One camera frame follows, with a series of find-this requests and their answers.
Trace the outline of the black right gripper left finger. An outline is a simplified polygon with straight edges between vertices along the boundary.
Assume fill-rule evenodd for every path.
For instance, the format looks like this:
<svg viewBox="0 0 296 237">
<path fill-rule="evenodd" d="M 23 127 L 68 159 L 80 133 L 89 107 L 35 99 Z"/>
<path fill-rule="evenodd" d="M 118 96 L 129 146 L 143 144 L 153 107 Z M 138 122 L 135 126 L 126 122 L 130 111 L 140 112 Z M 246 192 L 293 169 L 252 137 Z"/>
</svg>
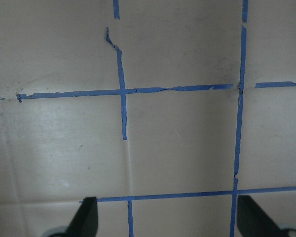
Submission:
<svg viewBox="0 0 296 237">
<path fill-rule="evenodd" d="M 65 231 L 66 237 L 95 237 L 98 231 L 96 197 L 86 197 Z"/>
</svg>

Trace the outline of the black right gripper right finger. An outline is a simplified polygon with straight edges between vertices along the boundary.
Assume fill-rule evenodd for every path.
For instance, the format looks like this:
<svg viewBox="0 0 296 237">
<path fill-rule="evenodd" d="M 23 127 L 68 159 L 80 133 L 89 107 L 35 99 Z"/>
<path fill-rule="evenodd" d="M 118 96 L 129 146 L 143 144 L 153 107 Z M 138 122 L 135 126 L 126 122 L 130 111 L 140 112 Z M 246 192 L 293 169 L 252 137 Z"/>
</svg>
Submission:
<svg viewBox="0 0 296 237">
<path fill-rule="evenodd" d="M 248 195 L 237 198 L 236 224 L 243 237 L 286 237 L 262 208 Z"/>
</svg>

